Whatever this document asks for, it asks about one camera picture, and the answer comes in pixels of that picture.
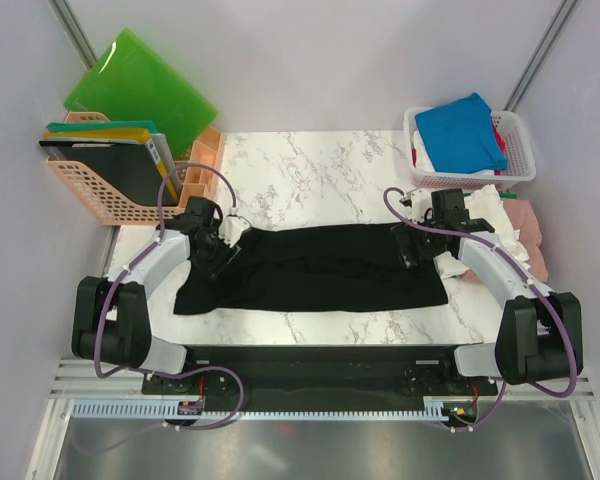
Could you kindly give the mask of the black t shirt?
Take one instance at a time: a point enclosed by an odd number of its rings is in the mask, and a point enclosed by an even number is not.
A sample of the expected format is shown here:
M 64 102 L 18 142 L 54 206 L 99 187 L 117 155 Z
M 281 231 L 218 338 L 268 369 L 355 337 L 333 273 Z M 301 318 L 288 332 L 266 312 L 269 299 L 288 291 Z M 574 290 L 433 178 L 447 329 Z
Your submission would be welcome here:
M 393 224 L 253 228 L 242 236 L 239 253 L 217 277 L 191 267 L 173 312 L 362 313 L 447 304 L 433 263 L 407 266 L 393 229 Z

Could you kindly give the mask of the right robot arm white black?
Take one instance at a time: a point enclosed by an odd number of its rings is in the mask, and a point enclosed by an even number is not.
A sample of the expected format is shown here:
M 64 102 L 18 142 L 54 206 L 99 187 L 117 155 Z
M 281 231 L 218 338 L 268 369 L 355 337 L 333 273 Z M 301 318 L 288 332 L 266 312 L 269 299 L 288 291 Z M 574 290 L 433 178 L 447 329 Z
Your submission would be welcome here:
M 392 212 L 399 221 L 392 233 L 405 265 L 449 253 L 481 280 L 502 312 L 494 342 L 454 348 L 453 359 L 438 368 L 440 386 L 457 394 L 474 377 L 491 377 L 529 384 L 556 398 L 571 395 L 584 360 L 579 300 L 533 276 L 487 220 L 470 215 L 461 190 L 435 191 L 430 203 L 420 221 Z

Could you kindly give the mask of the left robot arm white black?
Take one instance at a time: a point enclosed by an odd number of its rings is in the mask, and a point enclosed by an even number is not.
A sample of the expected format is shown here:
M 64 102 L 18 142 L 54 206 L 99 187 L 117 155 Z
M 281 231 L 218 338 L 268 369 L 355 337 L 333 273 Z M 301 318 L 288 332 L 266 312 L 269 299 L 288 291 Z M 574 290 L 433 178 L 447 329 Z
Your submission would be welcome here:
M 153 335 L 149 299 L 185 262 L 205 280 L 215 280 L 240 252 L 239 240 L 251 224 L 231 208 L 194 197 L 185 211 L 161 218 L 155 233 L 136 255 L 105 277 L 87 276 L 79 283 L 71 337 L 72 353 L 92 360 L 96 374 L 104 363 L 116 371 L 133 369 L 164 374 L 178 393 L 199 382 L 199 369 L 186 360 L 187 348 Z

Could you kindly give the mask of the white crumpled t shirt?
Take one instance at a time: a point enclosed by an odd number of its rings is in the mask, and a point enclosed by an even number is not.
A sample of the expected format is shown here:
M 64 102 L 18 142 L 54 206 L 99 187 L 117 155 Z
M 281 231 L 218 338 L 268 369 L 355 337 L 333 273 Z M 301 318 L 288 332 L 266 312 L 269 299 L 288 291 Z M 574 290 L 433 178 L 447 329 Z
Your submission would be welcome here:
M 503 200 L 494 185 L 487 185 L 465 197 L 465 207 L 471 219 L 484 219 L 499 236 L 500 243 L 516 260 L 529 270 L 530 256 L 526 248 L 518 241 L 515 229 L 505 212 Z M 441 279 L 461 277 L 469 271 L 462 262 L 449 252 L 437 256 L 435 266 Z

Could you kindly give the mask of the white garment in basket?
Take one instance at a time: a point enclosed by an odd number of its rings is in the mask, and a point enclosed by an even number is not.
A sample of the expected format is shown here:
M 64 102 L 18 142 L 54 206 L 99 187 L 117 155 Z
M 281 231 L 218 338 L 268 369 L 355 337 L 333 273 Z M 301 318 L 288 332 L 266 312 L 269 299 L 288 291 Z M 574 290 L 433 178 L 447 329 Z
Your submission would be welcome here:
M 429 154 L 420 132 L 415 130 L 411 136 L 414 167 L 418 170 L 436 173 L 452 173 L 464 175 L 499 175 L 495 163 L 478 148 L 468 150 L 444 148 Z

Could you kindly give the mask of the pink t shirt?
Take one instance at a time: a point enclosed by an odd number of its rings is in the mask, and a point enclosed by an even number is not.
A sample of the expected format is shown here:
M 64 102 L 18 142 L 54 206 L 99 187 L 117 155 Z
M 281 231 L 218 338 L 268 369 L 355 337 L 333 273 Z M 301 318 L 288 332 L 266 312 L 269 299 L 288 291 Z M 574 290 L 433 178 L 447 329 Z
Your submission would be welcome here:
M 548 271 L 540 250 L 542 234 L 531 203 L 528 200 L 502 200 L 518 241 L 526 248 L 530 256 L 528 271 L 538 280 L 546 282 Z

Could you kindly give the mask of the blue folded t shirt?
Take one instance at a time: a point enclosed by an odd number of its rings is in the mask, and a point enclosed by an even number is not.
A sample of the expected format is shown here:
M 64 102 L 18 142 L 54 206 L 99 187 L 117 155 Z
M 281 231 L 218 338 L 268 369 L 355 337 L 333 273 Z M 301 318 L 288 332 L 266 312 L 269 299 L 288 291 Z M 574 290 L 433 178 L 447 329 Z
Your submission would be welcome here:
M 504 171 L 508 160 L 494 133 L 492 109 L 478 93 L 415 115 L 435 172 Z

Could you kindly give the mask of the black folder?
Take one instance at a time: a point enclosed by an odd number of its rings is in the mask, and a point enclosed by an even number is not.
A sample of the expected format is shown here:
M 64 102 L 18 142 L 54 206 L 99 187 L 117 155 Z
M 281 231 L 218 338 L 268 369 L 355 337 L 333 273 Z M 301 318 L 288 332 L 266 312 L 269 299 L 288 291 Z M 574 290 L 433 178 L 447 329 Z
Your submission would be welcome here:
M 163 175 L 145 146 L 48 140 L 40 140 L 38 144 L 52 160 L 77 161 L 89 167 L 134 203 L 157 205 Z

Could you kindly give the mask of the white laundry basket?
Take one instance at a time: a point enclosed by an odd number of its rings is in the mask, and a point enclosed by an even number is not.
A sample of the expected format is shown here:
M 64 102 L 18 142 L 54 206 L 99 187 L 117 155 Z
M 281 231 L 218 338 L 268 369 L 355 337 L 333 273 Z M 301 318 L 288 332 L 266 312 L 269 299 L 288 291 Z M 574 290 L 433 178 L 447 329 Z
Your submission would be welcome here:
M 416 114 L 435 107 L 411 107 L 404 113 L 403 130 L 406 142 L 406 165 L 410 170 L 413 184 L 426 188 L 460 188 L 479 190 L 486 185 L 494 185 L 498 190 L 506 190 L 520 182 L 531 181 L 536 176 L 535 160 L 531 144 L 520 118 L 507 111 L 492 111 L 492 122 L 506 142 L 507 169 L 500 175 L 464 175 L 436 173 L 418 170 L 414 167 L 411 136 L 417 130 Z

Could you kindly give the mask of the red garment in basket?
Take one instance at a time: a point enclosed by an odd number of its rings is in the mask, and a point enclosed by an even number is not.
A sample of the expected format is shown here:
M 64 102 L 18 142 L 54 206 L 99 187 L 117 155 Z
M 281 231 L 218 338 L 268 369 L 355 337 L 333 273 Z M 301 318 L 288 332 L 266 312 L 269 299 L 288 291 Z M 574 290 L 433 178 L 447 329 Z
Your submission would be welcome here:
M 498 127 L 495 122 L 492 122 L 492 137 L 493 140 L 490 142 L 490 155 L 493 171 L 496 176 L 500 176 L 508 166 L 508 160 L 506 158 L 506 142 L 501 136 Z

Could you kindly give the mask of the teal folder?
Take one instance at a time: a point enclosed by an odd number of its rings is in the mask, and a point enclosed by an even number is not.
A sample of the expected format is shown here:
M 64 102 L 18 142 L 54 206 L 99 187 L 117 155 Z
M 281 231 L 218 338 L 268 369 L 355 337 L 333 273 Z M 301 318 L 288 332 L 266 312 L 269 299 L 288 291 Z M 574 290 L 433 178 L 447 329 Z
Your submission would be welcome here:
M 114 128 L 144 128 L 151 134 L 159 132 L 157 126 L 150 120 L 134 121 L 101 121 L 101 122 L 52 122 L 46 125 L 48 132 L 78 132 Z

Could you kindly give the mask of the orange file basket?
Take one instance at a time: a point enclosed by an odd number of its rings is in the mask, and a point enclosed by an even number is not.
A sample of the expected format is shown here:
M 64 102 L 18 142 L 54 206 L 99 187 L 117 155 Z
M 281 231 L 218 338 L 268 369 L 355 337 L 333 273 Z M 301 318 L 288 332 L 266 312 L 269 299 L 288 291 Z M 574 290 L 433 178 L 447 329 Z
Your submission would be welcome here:
M 159 218 L 156 206 L 132 202 L 80 162 L 47 158 L 46 164 L 102 225 L 157 225 Z

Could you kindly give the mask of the yellow folder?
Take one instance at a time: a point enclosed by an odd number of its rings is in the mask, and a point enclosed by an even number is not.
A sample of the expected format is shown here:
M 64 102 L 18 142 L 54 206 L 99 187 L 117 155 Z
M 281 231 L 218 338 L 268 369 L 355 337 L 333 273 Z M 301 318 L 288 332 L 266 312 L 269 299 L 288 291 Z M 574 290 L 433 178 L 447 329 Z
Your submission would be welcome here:
M 138 144 L 145 146 L 158 166 L 163 180 L 175 167 L 171 150 L 162 133 L 151 134 L 144 128 L 114 128 L 98 129 L 78 132 L 48 132 L 43 134 L 42 140 L 48 141 L 82 141 L 82 142 L 107 142 Z

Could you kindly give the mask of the green plastic board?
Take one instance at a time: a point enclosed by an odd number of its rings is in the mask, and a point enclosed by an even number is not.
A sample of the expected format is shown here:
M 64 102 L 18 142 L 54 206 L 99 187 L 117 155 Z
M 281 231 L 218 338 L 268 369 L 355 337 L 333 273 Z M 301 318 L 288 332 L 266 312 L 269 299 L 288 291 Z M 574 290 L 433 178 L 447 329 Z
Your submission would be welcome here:
M 111 121 L 150 120 L 181 156 L 218 110 L 178 71 L 125 28 L 64 100 L 72 112 Z

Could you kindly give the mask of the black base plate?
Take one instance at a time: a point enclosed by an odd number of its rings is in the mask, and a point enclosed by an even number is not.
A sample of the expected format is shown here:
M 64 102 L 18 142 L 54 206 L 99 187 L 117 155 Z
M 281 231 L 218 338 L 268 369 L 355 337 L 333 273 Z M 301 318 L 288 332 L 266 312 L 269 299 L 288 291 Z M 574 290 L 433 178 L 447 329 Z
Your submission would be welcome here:
M 430 397 L 492 397 L 484 377 L 464 378 L 450 346 L 198 346 L 185 368 L 209 373 L 144 381 L 145 395 L 203 394 L 221 410 L 234 407 L 409 408 Z

